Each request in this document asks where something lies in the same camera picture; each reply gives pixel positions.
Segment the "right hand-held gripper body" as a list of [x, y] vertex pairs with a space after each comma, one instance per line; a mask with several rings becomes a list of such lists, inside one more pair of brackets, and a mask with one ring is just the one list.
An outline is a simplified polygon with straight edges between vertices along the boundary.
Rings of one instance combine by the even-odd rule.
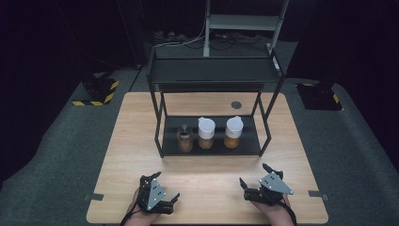
[[244, 190], [244, 199], [250, 202], [260, 202], [274, 205], [283, 199], [283, 195], [293, 195], [294, 191], [282, 180], [283, 172], [268, 173], [259, 180], [259, 188], [248, 188]]

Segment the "person's left hand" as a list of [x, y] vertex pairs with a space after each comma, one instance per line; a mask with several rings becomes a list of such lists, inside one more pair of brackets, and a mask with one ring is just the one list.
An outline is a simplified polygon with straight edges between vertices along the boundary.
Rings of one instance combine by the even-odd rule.
[[123, 226], [151, 226], [160, 217], [160, 214], [149, 214], [141, 211], [140, 207], [136, 205], [138, 193], [139, 189], [137, 188], [132, 202], [126, 211], [127, 214], [130, 212], [133, 214], [125, 220]]

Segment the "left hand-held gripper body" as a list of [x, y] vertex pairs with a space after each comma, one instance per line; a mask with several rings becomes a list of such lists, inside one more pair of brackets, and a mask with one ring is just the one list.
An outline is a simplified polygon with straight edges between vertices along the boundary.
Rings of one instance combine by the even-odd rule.
[[170, 215], [174, 211], [174, 205], [170, 205], [169, 201], [164, 201], [167, 192], [157, 179], [151, 182], [149, 179], [150, 176], [142, 176], [140, 178], [136, 204], [145, 213]]

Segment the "dark power strip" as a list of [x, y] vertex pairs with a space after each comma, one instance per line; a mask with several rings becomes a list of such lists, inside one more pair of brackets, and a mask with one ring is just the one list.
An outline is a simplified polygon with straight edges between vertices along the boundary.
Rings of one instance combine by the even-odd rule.
[[167, 42], [183, 42], [187, 40], [187, 36], [184, 34], [176, 35], [170, 31], [165, 34], [163, 31], [157, 31], [154, 33], [153, 41], [155, 44], [167, 43]]

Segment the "black two-tier metal shelf rack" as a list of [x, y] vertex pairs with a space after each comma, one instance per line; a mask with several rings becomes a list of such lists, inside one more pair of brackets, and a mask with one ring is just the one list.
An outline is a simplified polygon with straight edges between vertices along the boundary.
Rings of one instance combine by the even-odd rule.
[[168, 114], [167, 93], [254, 93], [254, 105], [240, 116], [244, 122], [241, 143], [229, 149], [222, 143], [221, 124], [228, 113], [212, 115], [216, 122], [215, 142], [207, 151], [194, 146], [189, 155], [257, 155], [263, 156], [271, 141], [268, 117], [285, 79], [278, 70], [274, 56], [206, 56], [189, 58], [160, 58], [151, 51], [147, 80], [157, 119], [154, 142], [161, 157], [182, 156], [178, 148], [178, 129], [186, 125], [194, 132], [199, 128], [194, 117]]

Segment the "person's right hand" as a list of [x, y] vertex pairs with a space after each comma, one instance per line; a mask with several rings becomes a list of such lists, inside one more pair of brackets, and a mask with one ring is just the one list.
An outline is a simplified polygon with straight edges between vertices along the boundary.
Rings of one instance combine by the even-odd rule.
[[252, 202], [260, 210], [271, 226], [295, 226], [286, 208], [275, 204], [273, 206], [260, 202]]

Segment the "black yellow striped stand base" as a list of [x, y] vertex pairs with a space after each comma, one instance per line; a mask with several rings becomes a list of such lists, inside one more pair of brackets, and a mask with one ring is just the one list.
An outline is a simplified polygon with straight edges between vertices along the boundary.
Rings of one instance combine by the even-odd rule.
[[317, 84], [297, 84], [296, 89], [307, 110], [340, 111], [343, 106], [332, 86], [332, 83], [321, 81]]
[[95, 77], [92, 75], [88, 79], [83, 80], [83, 87], [89, 99], [72, 99], [72, 104], [77, 106], [108, 105], [114, 97], [119, 81], [113, 78]]

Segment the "white metal stand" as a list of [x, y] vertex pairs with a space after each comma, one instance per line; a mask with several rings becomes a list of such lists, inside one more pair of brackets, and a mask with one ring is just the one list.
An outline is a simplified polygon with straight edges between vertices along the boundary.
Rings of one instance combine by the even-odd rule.
[[212, 29], [272, 31], [273, 37], [266, 45], [267, 53], [271, 54], [277, 44], [279, 32], [290, 2], [290, 0], [280, 1], [281, 7], [278, 15], [261, 16], [212, 14], [211, 0], [206, 0], [203, 55], [205, 57], [210, 55], [210, 32]]

